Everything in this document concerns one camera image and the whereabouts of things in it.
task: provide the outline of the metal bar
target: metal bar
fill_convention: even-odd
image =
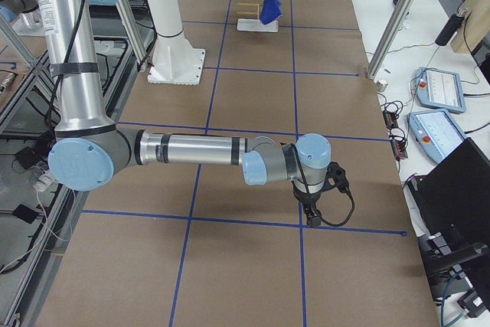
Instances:
[[[391,44],[393,43],[398,30],[400,29],[403,20],[407,16],[407,13],[412,5],[413,0],[399,0],[390,20],[384,30],[383,36],[381,36],[380,43],[376,47],[373,58],[367,68],[367,78],[374,79],[376,73],[381,68],[384,58]]]
[[[138,60],[138,63],[142,65],[141,70],[144,70],[146,68],[146,51],[145,47],[143,46],[141,35],[136,27],[136,20],[132,13],[131,6],[129,5],[129,1],[117,0],[116,7],[117,11],[119,12],[119,16],[121,17],[122,25],[128,34],[129,42],[131,43],[132,49],[135,52],[136,59]]]
[[[28,67],[33,67],[36,64],[36,57],[29,51],[28,47],[25,46],[21,38],[17,36],[3,17],[0,17],[0,37],[4,38],[8,45],[14,49],[23,64]]]

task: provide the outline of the printed label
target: printed label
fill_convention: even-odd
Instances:
[[[54,16],[53,5],[50,0],[41,0],[39,2],[39,10],[43,19],[44,34],[57,34],[58,24]]]

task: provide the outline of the black monitor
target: black monitor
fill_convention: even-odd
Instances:
[[[431,234],[440,232],[453,251],[482,242],[490,246],[490,160],[471,138],[418,183],[420,214]],[[490,308],[490,257],[462,267]]]

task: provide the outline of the table surface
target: table surface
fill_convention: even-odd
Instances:
[[[90,193],[37,325],[436,326],[351,0],[281,0],[277,34],[236,31],[236,4],[262,0],[179,1],[186,38],[207,49],[201,83],[141,74],[119,124],[277,142],[319,132],[356,211],[311,230],[287,183],[128,168]],[[331,221],[350,207],[334,192],[318,206]]]
[[[381,39],[384,28],[393,12],[392,0],[352,0],[355,13],[362,32],[362,39],[366,51],[374,52],[377,43]],[[404,27],[397,33],[397,36],[390,47],[390,50],[397,50],[404,46],[418,44],[432,44],[439,34],[448,17],[438,0],[414,0],[410,7],[410,13],[404,23]],[[388,88],[383,95],[388,101],[401,100],[408,101],[410,95],[410,80],[415,77],[418,67],[425,67],[430,57],[436,51],[437,45],[430,47],[407,48],[397,53],[388,54],[384,60],[383,67],[378,72],[377,79],[388,80]],[[450,70],[457,72],[462,80],[480,83],[473,85],[463,83],[465,93],[488,93],[490,86],[483,77],[480,69],[476,68],[476,63],[469,54],[457,54],[452,51],[448,44],[437,50],[430,67],[440,70]],[[490,120],[488,106],[490,97],[465,99],[466,112],[463,114],[453,114],[456,122],[463,130],[470,130],[482,126]],[[410,112],[412,104],[405,107],[398,119],[399,125],[407,131],[406,116]],[[418,104],[413,104],[413,111],[428,110]],[[490,129],[483,129],[470,135],[478,144],[480,149],[490,156]],[[408,159],[401,162],[400,180],[403,182],[412,174],[428,174],[436,165],[430,161],[428,156],[422,151],[419,144],[415,142],[413,136],[409,138],[407,148]],[[413,200],[408,189],[405,189],[405,197],[410,209],[413,227],[417,235],[428,234],[417,205]],[[453,316],[457,316],[461,309],[457,306],[456,300],[462,295],[454,295],[447,303],[445,314],[446,322]],[[458,322],[460,326],[487,326],[490,325],[490,313],[485,312],[478,319],[464,318]]]

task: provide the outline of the white desk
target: white desk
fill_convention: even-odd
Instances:
[[[352,0],[358,18],[359,28],[362,32],[364,47],[367,52],[373,53],[381,39],[381,35],[388,23],[391,13],[394,10],[393,0]],[[432,44],[443,25],[447,21],[447,15],[438,0],[414,0],[410,13],[407,16],[404,27],[398,32],[390,50],[396,50],[403,46],[415,44]],[[388,54],[384,60],[384,65],[378,72],[375,80],[388,80],[388,88],[383,92],[388,101],[401,100],[407,102],[410,98],[410,80],[415,77],[418,67],[425,67],[430,57],[437,49],[437,45],[430,47],[414,47],[403,49],[397,53]],[[435,54],[430,67],[441,70],[451,70],[459,73],[462,80],[476,82],[473,74],[475,61],[469,54],[456,54],[450,45],[441,47]],[[476,73],[480,83],[472,85],[463,83],[465,93],[487,93],[490,86],[478,68]],[[466,112],[463,114],[453,114],[456,122],[463,130],[478,128],[490,120],[490,97],[465,99]],[[406,132],[407,114],[410,112],[412,104],[403,109],[398,119],[399,126]],[[413,104],[413,111],[426,110],[421,107],[417,100]],[[490,156],[490,128],[471,134],[471,137],[479,145],[480,149]],[[414,173],[427,174],[436,165],[429,160],[419,144],[409,136],[407,147],[408,159],[403,160],[400,166],[400,180],[403,182]],[[412,215],[412,222],[417,235],[426,232],[426,228],[420,218],[417,206],[411,198],[408,190],[405,190],[405,197]],[[461,309],[456,304],[459,295],[452,296],[445,304],[445,323],[448,323],[459,314]],[[489,326],[490,313],[485,312],[478,319],[464,317],[458,321],[457,326]]]

